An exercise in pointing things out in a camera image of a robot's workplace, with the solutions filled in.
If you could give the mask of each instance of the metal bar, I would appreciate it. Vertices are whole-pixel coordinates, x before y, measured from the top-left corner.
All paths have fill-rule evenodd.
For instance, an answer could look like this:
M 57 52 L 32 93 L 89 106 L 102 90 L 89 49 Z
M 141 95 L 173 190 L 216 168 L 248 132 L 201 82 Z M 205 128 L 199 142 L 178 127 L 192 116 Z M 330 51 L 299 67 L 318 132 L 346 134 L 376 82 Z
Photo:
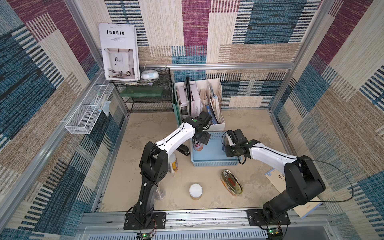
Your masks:
M 320 25 L 323 22 L 324 17 L 328 14 L 328 12 L 332 8 L 334 2 L 335 2 L 335 0 L 324 0 L 323 3 L 321 4 L 321 6 L 318 10 L 319 14 L 316 17 L 316 19 L 314 20 L 312 28 L 309 30 L 309 33 L 308 33 L 307 37 L 305 38 L 302 47 L 299 49 L 299 51 L 296 55 L 296 58 L 294 61 L 295 65 L 293 66 L 291 71 L 289 71 L 285 75 L 284 80 L 283 80 L 279 90 L 277 91 L 275 98 L 273 99 L 273 103 L 271 105 L 271 111 L 272 112 L 275 110 L 277 104 L 279 103 L 281 97 L 283 96 L 283 94 L 284 94 L 284 92 L 288 86 L 288 83 L 291 81 L 291 78 L 296 71 L 296 67 L 297 67 L 298 63 L 303 59 L 303 56 L 308 51 L 309 45 L 313 41 L 316 33 L 319 31 Z
M 119 100 L 119 104 L 120 104 L 122 110 L 124 111 L 124 114 L 125 114 L 126 116 L 129 116 L 129 115 L 130 115 L 130 112 L 128 111 L 128 107 L 127 107 L 127 105 L 125 104 L 125 102 L 124 102 L 124 100 L 122 99 L 122 97 L 120 96 L 119 91 L 117 90 L 116 86 L 113 88 L 113 90 L 112 90 L 112 94 L 113 94 L 114 96 L 117 96 L 117 99 Z
M 100 185 L 99 190 L 96 194 L 96 198 L 93 202 L 92 210 L 91 210 L 92 212 L 96 212 L 97 206 L 99 204 L 99 200 L 101 198 L 101 194 L 103 194 L 105 192 L 105 189 L 107 188 L 107 183 L 109 181 L 109 177 L 111 176 L 112 168 L 113 168 L 113 165 L 115 164 L 116 157 L 117 157 L 118 152 L 119 152 L 120 144 L 121 144 L 122 138 L 123 138 L 124 133 L 125 133 L 125 128 L 127 127 L 127 124 L 128 124 L 128 119 L 129 119 L 129 117 L 125 117 L 125 119 L 121 125 L 121 129 L 120 129 L 118 138 L 116 140 L 115 146 L 113 148 L 113 152 L 111 155 L 111 159 L 109 160 L 106 173 L 104 174 L 104 177 L 101 181 L 101 185 Z
M 277 123 L 277 119 L 276 119 L 275 115 L 272 112 L 269 112 L 269 117 L 271 118 L 273 126 L 276 129 L 277 135 L 279 135 L 280 141 L 283 144 L 285 152 L 287 154 L 289 154 L 289 155 L 293 155 L 293 151 L 292 151 L 291 147 L 288 144 L 288 141 L 287 141 L 287 139 L 286 139 L 286 137 L 285 137 L 285 135 L 283 133 L 283 130 L 281 129 L 281 127 Z
M 268 108 L 222 108 L 221 111 L 230 110 L 268 110 Z
M 14 214 L 22 200 L 25 198 L 29 189 L 35 183 L 40 172 L 43 170 L 45 165 L 50 160 L 51 156 L 54 154 L 55 150 L 58 148 L 58 146 L 64 139 L 67 133 L 67 130 L 65 129 L 65 124 L 67 123 L 67 121 L 69 121 L 70 117 L 74 114 L 77 107 L 83 101 L 89 89 L 91 89 L 92 85 L 97 81 L 101 74 L 101 72 L 95 74 L 86 89 L 83 90 L 82 94 L 76 99 L 71 109 L 59 122 L 58 126 L 55 128 L 53 133 L 50 135 L 50 137 L 41 147 L 37 155 L 32 159 L 31 163 L 21 174 L 21 176 L 16 181 L 10 192 L 2 201 L 2 204 L 0 206 L 0 233 L 3 231 L 8 221 L 11 219 L 12 215 Z
M 103 65 L 103 57 L 101 55 L 101 52 L 95 42 L 93 41 L 92 35 L 89 32 L 89 29 L 84 22 L 84 19 L 79 11 L 79 7 L 76 5 L 76 1 L 74 0 L 64 0 L 65 4 L 67 5 L 69 11 L 72 14 L 73 19 L 75 20 L 81 34 L 83 35 L 83 38 L 85 42 L 88 45 L 88 48 L 90 49 L 93 58 L 97 62 L 100 68 L 104 68 Z
M 225 70 L 225 69 L 291 69 L 292 62 L 276 63 L 205 63 L 205 64 L 148 64 L 141 68 L 169 68 L 170 70 Z
M 248 223 L 246 213 L 248 209 L 261 208 L 161 210 L 161 212 L 167 213 L 166 228 L 158 231 L 249 229 L 252 227 Z M 120 229 L 124 225 L 124 215 L 125 212 L 84 214 L 78 232 L 84 234 L 84 236 L 94 233 L 121 232 Z M 316 208 L 305 219 L 301 219 L 293 210 L 289 210 L 288 215 L 291 219 L 290 227 L 329 226 L 329 221 L 332 221 L 324 206 Z

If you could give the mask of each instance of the striped fabric wall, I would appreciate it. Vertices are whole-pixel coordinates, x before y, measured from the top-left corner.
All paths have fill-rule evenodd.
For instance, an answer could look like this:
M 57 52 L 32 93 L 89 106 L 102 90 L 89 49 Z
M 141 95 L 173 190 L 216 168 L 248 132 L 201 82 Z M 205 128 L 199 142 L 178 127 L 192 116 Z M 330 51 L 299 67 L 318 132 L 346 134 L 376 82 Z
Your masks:
M 119 97 L 110 96 L 109 116 L 102 112 L 91 134 L 66 134 L 1 240 L 74 239 L 83 213 L 91 211 L 125 117 Z
M 63 0 L 0 0 L 0 202 L 97 70 Z
M 336 0 L 274 114 L 296 154 L 334 164 L 354 198 L 326 203 L 348 240 L 384 239 L 384 1 Z M 324 201 L 351 196 L 318 164 Z
M 139 63 L 290 62 L 321 0 L 78 0 L 100 47 L 99 23 L 137 27 Z M 220 76 L 223 108 L 268 107 L 286 70 L 174 71 L 175 82 Z
M 98 69 L 63 0 L 0 0 L 0 202 Z M 0 239 L 73 236 L 119 132 L 114 102 L 106 130 L 65 137 Z

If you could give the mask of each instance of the magazine cover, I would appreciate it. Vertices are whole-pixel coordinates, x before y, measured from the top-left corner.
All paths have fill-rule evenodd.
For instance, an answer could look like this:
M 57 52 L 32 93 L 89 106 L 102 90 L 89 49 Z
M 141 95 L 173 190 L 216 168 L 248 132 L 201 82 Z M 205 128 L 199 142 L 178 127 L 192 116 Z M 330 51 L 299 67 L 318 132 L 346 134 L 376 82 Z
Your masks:
M 105 78 L 113 81 L 138 81 L 140 72 L 135 26 L 100 23 L 99 33 Z

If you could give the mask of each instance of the paper box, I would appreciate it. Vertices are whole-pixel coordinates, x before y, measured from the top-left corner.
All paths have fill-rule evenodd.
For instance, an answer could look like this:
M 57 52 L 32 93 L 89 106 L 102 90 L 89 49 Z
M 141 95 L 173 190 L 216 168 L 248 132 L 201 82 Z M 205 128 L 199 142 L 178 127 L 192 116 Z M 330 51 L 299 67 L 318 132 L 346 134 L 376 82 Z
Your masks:
M 211 83 L 212 88 L 215 91 L 215 94 L 217 95 L 218 101 L 219 101 L 220 106 L 221 106 L 221 83 L 220 83 L 220 80 L 218 78 L 190 81 L 191 84 L 196 84 L 199 93 L 200 93 L 200 90 L 202 88 L 205 88 L 208 90 L 208 82 Z M 184 82 L 174 83 L 174 88 L 177 88 L 178 86 L 183 86 L 183 85 L 184 85 Z M 207 131 L 211 131 L 211 132 L 224 131 L 224 128 L 225 128 L 225 122 L 219 123 L 219 124 L 213 124 L 208 128 Z

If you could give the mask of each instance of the white round container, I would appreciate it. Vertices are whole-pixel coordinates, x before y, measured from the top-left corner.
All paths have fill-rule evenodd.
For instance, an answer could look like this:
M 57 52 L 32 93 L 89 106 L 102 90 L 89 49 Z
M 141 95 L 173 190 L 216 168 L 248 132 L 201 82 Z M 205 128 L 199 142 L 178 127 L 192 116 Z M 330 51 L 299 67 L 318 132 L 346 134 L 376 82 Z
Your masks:
M 155 70 L 145 70 L 141 73 L 141 78 L 144 80 L 154 80 L 159 78 L 159 73 Z
M 199 200 L 203 194 L 203 188 L 200 184 L 194 183 L 189 187 L 189 195 L 193 200 Z

